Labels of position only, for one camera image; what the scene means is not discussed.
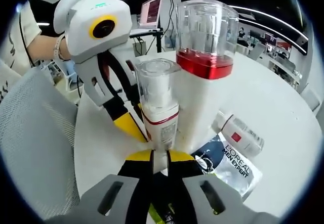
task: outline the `white shirt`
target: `white shirt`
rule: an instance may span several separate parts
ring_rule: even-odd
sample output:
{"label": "white shirt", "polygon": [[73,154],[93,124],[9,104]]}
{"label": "white shirt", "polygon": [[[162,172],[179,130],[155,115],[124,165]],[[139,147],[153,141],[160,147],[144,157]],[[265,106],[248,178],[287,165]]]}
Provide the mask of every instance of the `white shirt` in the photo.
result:
{"label": "white shirt", "polygon": [[[24,40],[28,47],[42,31],[35,21],[29,2],[20,14]],[[31,68],[20,33],[18,13],[9,28],[0,48],[0,103],[15,82]]]}

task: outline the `white bottle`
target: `white bottle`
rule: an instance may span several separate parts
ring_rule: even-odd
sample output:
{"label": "white bottle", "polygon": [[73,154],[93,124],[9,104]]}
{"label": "white bottle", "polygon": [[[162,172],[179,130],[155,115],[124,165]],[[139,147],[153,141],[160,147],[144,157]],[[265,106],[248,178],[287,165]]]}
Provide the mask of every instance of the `white bottle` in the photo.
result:
{"label": "white bottle", "polygon": [[222,132],[225,139],[247,158],[257,156],[264,146],[264,140],[242,120],[223,110],[218,112],[212,129],[216,133]]}
{"label": "white bottle", "polygon": [[178,71],[179,65],[165,59],[144,61],[135,66],[146,133],[156,150],[174,146],[179,104],[174,97],[173,83]]}

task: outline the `gray gripper base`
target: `gray gripper base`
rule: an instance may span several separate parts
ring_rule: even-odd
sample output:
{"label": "gray gripper base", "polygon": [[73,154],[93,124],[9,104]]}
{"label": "gray gripper base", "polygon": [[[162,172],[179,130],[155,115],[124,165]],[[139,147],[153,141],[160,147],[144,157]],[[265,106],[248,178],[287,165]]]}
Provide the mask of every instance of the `gray gripper base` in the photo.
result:
{"label": "gray gripper base", "polygon": [[246,207],[239,193],[214,175],[187,177],[183,182],[192,200],[198,224],[279,223],[279,219],[273,215],[257,213]]}
{"label": "gray gripper base", "polygon": [[[124,224],[131,197],[138,183],[137,178],[108,175],[81,197],[80,203],[66,215],[56,216],[46,221],[48,224]],[[106,216],[105,206],[112,202]]]}

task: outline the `gray mesh chair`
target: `gray mesh chair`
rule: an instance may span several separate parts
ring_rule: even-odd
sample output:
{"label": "gray mesh chair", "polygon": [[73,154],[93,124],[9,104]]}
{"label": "gray mesh chair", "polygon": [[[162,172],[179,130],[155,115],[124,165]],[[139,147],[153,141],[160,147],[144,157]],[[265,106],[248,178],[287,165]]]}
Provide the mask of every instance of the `gray mesh chair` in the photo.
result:
{"label": "gray mesh chair", "polygon": [[73,143],[77,107],[37,68],[29,70],[0,104],[0,150],[10,176],[42,218],[79,203]]}

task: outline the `camera lens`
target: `camera lens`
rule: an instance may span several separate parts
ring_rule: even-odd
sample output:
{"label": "camera lens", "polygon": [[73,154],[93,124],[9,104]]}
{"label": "camera lens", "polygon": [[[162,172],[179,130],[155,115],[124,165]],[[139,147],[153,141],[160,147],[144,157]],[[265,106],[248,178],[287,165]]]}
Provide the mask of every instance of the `camera lens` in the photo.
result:
{"label": "camera lens", "polygon": [[115,22],[112,20],[104,20],[98,23],[93,30],[92,34],[95,38],[104,38],[113,31]]}

